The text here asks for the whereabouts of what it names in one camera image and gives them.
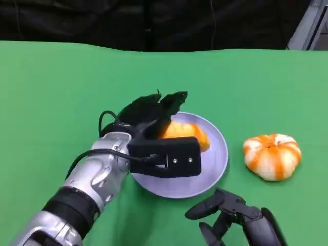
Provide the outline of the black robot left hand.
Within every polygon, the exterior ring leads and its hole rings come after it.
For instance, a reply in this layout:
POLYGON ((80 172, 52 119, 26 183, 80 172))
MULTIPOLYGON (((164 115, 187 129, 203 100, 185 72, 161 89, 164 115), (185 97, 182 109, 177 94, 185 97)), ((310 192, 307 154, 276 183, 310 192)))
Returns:
POLYGON ((178 91, 162 97, 158 92, 142 96, 124 107, 118 114, 118 121, 132 126, 137 136, 158 139, 171 123, 180 106, 186 101, 187 91, 178 91))

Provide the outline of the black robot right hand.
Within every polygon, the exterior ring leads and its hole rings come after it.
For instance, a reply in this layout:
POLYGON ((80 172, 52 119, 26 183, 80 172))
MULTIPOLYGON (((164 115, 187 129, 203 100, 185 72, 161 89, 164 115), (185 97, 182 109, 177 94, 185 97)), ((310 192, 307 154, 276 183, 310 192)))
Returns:
POLYGON ((269 209, 248 206, 242 197, 224 189, 217 188, 213 195, 192 206, 185 217, 197 220, 217 211, 221 213, 213 225, 199 223, 207 245, 225 245, 222 238, 233 223, 242 226, 249 245, 287 245, 269 209))

